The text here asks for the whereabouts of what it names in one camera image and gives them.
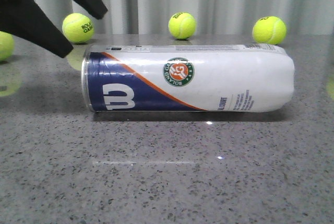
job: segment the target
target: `blue label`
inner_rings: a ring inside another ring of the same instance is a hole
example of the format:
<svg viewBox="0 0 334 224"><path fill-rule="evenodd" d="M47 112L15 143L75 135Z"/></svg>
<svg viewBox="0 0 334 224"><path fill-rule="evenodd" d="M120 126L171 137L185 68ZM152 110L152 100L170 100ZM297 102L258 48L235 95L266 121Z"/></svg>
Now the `blue label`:
<svg viewBox="0 0 334 224"><path fill-rule="evenodd" d="M169 96L120 61L92 52L88 91L95 111L198 111Z"/></svg>

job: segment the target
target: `tennis ball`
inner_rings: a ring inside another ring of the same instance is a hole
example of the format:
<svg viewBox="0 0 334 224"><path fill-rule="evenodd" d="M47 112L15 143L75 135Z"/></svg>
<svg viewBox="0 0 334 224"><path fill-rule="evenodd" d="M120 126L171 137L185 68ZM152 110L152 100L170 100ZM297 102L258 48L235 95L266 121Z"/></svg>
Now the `tennis ball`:
<svg viewBox="0 0 334 224"><path fill-rule="evenodd" d="M14 39L11 34L0 31L0 62L13 54Z"/></svg>
<svg viewBox="0 0 334 224"><path fill-rule="evenodd" d="M253 27L252 36L257 43L276 45L281 43L287 34L283 20L275 16L260 18Z"/></svg>
<svg viewBox="0 0 334 224"><path fill-rule="evenodd" d="M90 18L83 14L68 15L63 21L63 34L72 43L84 43L92 38L94 26Z"/></svg>
<svg viewBox="0 0 334 224"><path fill-rule="evenodd" d="M172 36L176 37L178 40L184 40L194 34L196 30L196 20L189 13L176 13L169 20L168 29Z"/></svg>

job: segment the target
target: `tennis ball can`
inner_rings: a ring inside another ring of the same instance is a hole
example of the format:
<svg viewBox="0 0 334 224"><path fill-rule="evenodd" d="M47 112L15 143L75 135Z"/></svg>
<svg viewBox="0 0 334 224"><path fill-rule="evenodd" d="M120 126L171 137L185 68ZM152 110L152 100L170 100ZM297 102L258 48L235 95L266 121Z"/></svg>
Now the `tennis ball can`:
<svg viewBox="0 0 334 224"><path fill-rule="evenodd" d="M294 64L270 44L92 45L81 83L93 112L269 112L291 100Z"/></svg>

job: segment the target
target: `white curtain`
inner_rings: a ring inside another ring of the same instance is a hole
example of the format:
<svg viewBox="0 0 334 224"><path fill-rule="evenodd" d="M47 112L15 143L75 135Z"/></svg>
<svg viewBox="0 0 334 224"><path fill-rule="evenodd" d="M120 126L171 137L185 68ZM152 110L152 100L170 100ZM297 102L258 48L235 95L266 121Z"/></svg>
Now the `white curtain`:
<svg viewBox="0 0 334 224"><path fill-rule="evenodd" d="M88 13L71 0L35 0L60 29L72 12ZM168 33L172 14L187 11L196 34L249 34L263 16L281 17L289 34L333 34L334 0L103 0L108 13L93 19L96 33Z"/></svg>

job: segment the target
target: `orange stripe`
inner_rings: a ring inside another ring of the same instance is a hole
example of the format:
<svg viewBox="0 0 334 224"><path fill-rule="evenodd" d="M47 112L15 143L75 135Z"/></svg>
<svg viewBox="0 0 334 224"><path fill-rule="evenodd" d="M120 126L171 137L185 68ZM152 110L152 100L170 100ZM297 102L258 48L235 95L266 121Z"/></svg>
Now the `orange stripe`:
<svg viewBox="0 0 334 224"><path fill-rule="evenodd" d="M120 64L129 72L133 73L137 78L139 78L140 80L142 80L143 82L145 82L148 86L150 86L151 88L153 88L154 90L158 91L159 93L161 93L162 95L165 95L166 97L170 98L171 100L174 100L182 105L185 105L187 107L196 109L196 110L202 110L201 108L197 108L193 105L190 105L182 100L179 100L178 98L170 95L169 93L165 92L164 90L162 90L160 87L157 87L154 83L150 82L148 79L146 79L144 76L142 76L141 74L139 74L138 72L136 72L135 70L133 70L131 67L127 66L126 64L122 63L119 59L115 58L113 55L106 53L106 52L102 52L102 54L108 58L111 58L112 60L118 61L120 62Z"/></svg>

